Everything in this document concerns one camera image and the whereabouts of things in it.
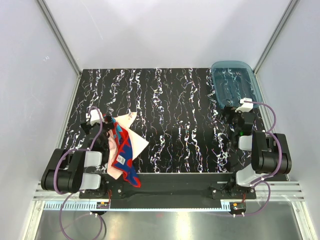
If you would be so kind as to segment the connector board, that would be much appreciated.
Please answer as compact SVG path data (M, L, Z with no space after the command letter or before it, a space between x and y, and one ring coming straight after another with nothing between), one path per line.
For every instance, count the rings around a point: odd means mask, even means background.
M231 214L241 215L246 212L246 209L247 205L245 202L234 202L230 204Z
M98 201L96 203L97 209L109 209L110 208L110 202L109 201Z

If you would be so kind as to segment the left connector board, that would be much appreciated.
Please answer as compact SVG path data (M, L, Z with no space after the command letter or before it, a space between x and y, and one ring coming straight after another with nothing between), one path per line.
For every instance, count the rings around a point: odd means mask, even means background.
M97 209L109 209L110 208L110 202L109 201L98 201L96 203Z

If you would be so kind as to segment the right connector board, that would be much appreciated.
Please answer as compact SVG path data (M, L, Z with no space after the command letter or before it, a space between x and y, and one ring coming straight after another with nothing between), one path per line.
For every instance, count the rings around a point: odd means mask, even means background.
M246 209L247 205L245 202L234 202L230 204L231 214L241 215L246 212Z

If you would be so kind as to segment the pink towel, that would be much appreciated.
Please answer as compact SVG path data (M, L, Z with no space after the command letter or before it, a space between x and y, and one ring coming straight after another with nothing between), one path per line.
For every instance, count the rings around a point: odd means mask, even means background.
M131 125L135 121L137 117L137 112L131 112L125 115L120 115L115 117L115 121L119 123L119 125L128 131L128 135L130 140L133 142L133 161L142 153L142 151L148 146L149 142L145 140L143 137L135 133L133 130L130 129ZM107 163L107 170L106 172L113 177L114 179L118 179L122 172L112 166L112 163L116 159L116 154L118 153L116 141L112 131L109 130L108 133L110 136L108 137L108 144L109 144L109 157Z

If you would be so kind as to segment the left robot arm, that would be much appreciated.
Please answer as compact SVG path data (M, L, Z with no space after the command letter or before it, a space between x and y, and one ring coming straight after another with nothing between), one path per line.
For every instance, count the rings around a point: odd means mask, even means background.
M90 190L95 197L103 198L108 193L107 184L101 181L102 177L98 173L85 173L84 170L108 163L109 131L114 128L114 122L111 116L106 116L102 122L93 125L83 122L80 126L86 135L90 134L92 128L100 128L96 136L89 140L88 148L56 148L41 177L40 185L43 190L55 191L60 195Z

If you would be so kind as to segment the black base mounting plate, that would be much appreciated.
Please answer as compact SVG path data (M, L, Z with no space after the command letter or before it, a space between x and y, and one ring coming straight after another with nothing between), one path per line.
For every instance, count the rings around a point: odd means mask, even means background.
M138 176L140 188L104 174L99 189L86 190L79 197L99 202L109 200L113 211L212 210L220 207L221 201L257 198L251 188L235 196L223 192L232 173L140 173Z

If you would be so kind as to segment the aluminium frame rail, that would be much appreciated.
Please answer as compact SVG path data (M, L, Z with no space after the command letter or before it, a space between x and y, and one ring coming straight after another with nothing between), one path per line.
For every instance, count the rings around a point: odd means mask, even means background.
M230 212L239 205L256 202L303 202L300 185L290 181L261 183L245 193L221 192L209 187L203 191L137 192L119 184L101 197L90 191L59 195L37 187L32 199L46 210L91 212Z

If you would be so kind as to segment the red blue patterned towel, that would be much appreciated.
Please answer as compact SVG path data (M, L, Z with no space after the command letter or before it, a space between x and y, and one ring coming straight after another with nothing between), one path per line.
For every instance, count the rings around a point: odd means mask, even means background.
M135 188L141 187L141 181L133 167L134 148L132 146L129 127L135 120L134 114L113 117L113 129L109 130L109 158L107 174L117 180L119 177Z

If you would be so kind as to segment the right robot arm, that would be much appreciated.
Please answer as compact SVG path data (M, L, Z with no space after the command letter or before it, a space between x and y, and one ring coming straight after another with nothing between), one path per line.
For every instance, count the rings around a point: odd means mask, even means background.
M222 191L232 198L248 193L250 188L265 179L292 169L292 160L286 136L282 133L255 131L255 115L250 105L226 105L221 111L231 130L229 140L235 149L251 152L251 162L236 171Z

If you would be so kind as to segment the blue transparent plastic bin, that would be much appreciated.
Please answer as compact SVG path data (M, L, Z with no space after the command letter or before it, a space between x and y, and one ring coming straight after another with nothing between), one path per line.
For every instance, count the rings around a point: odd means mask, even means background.
M262 94L252 68L245 62L226 60L211 66L211 77L219 106L238 107L243 98L262 101Z

